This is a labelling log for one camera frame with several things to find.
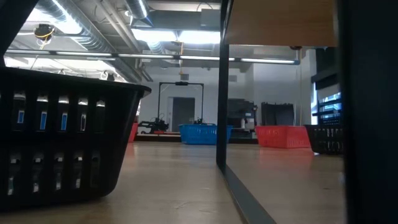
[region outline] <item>black plastic basket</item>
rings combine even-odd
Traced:
[[[112,192],[139,101],[150,91],[0,68],[0,210]]]
[[[305,125],[313,152],[319,154],[342,154],[343,128],[340,125]]]

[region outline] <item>ductwork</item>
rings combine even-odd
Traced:
[[[115,52],[112,45],[102,36],[72,0],[40,0],[35,8],[48,15],[50,21],[62,32],[67,34],[74,32],[73,34],[86,36],[74,37],[73,40],[88,51],[101,53]],[[141,77],[134,69],[120,58],[104,62],[120,71],[126,81],[134,83],[141,81]]]
[[[149,15],[149,7],[145,0],[126,0],[127,8],[132,14],[133,18],[145,20],[145,23],[152,24]],[[148,42],[148,48],[153,54],[166,54],[166,50],[161,42]],[[166,62],[162,61],[160,66],[167,68]]]

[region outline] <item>doorway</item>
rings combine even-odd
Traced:
[[[179,132],[180,124],[192,124],[195,120],[195,99],[173,97],[172,131]]]

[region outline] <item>red plastic basket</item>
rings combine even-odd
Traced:
[[[311,147],[303,126],[257,126],[256,134],[263,147],[284,149]]]
[[[129,137],[129,142],[133,142],[134,141],[134,138],[136,137],[137,129],[138,129],[138,123],[133,123],[132,124],[131,133],[130,133],[130,137]]]

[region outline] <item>wooden floor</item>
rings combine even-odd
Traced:
[[[229,144],[227,165],[277,223],[345,222],[341,157]]]
[[[1,213],[0,223],[242,223],[215,155],[215,146],[135,142],[107,197]],[[340,157],[229,144],[227,164],[277,223],[344,223]]]
[[[128,145],[118,185],[94,202],[0,214],[0,223],[242,223],[215,165],[215,147]]]

